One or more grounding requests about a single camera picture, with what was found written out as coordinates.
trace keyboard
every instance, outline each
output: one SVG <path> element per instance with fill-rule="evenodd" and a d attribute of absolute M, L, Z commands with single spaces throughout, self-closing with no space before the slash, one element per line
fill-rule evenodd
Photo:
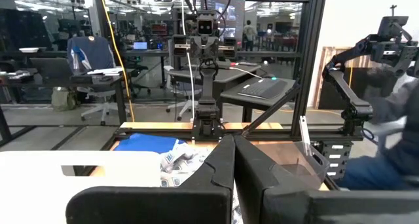
<path fill-rule="evenodd" d="M 287 82 L 280 79 L 264 78 L 256 83 L 246 85 L 238 94 L 264 100 L 269 100 L 281 94 Z"/>

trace jeans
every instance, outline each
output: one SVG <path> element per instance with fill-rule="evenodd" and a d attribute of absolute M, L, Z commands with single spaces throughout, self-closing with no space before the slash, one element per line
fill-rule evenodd
<path fill-rule="evenodd" d="M 339 187 L 349 190 L 405 190 L 413 189 L 383 155 L 350 159 Z"/>
<path fill-rule="evenodd" d="M 246 42 L 246 51 L 253 51 L 253 41 Z"/>

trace computer screen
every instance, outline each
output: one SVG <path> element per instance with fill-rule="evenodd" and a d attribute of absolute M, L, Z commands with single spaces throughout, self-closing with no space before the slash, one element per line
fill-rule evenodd
<path fill-rule="evenodd" d="M 134 42 L 134 50 L 147 50 L 146 42 Z"/>
<path fill-rule="evenodd" d="M 228 0 L 207 0 L 207 6 L 209 10 L 218 10 L 223 12 Z M 234 37 L 236 38 L 237 44 L 242 44 L 243 26 L 244 26 L 244 3 L 245 0 L 231 0 L 228 9 L 225 11 L 223 17 L 226 22 L 226 29 L 223 33 L 223 37 Z M 222 19 L 219 20 L 218 29 L 220 32 L 224 29 L 224 22 Z"/>

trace person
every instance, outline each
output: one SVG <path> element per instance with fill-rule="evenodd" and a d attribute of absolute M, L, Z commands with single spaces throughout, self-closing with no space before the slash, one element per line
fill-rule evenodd
<path fill-rule="evenodd" d="M 382 77 L 372 79 L 379 82 Z M 401 139 L 375 157 L 349 159 L 344 177 L 337 181 L 349 190 L 415 189 L 419 183 L 408 177 L 419 177 L 419 80 L 404 83 L 388 97 L 366 99 L 373 108 L 371 123 L 391 122 L 407 116 Z"/>
<path fill-rule="evenodd" d="M 243 28 L 244 39 L 243 41 L 246 43 L 246 51 L 250 50 L 253 51 L 253 37 L 256 36 L 256 29 L 255 27 L 251 26 L 250 20 L 246 22 L 247 25 Z"/>

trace metal bracket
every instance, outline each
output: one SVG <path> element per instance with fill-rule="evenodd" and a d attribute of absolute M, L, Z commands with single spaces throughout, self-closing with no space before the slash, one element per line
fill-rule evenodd
<path fill-rule="evenodd" d="M 307 126 L 307 119 L 306 116 L 300 116 L 300 133 L 301 133 L 301 140 L 304 143 L 305 153 L 306 155 L 311 155 L 312 151 L 310 148 L 310 135 L 308 134 L 308 126 Z"/>

